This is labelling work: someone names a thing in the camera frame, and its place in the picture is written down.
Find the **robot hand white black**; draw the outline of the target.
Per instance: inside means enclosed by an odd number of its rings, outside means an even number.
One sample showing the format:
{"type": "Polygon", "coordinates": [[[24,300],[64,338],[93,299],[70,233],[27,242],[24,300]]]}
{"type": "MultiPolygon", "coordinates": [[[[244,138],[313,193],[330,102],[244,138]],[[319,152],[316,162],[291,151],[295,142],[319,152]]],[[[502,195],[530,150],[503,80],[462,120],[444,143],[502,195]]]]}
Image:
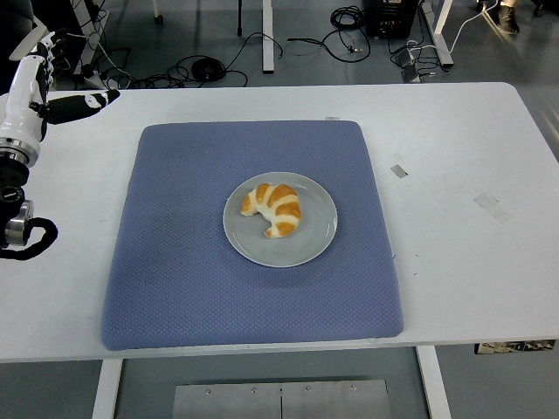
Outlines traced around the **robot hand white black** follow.
{"type": "Polygon", "coordinates": [[[59,125],[85,119],[117,98],[114,89],[49,100],[55,49],[62,45],[65,30],[49,32],[36,27],[15,48],[10,60],[18,67],[4,108],[1,140],[18,141],[33,149],[45,138],[48,124],[59,125]]]}

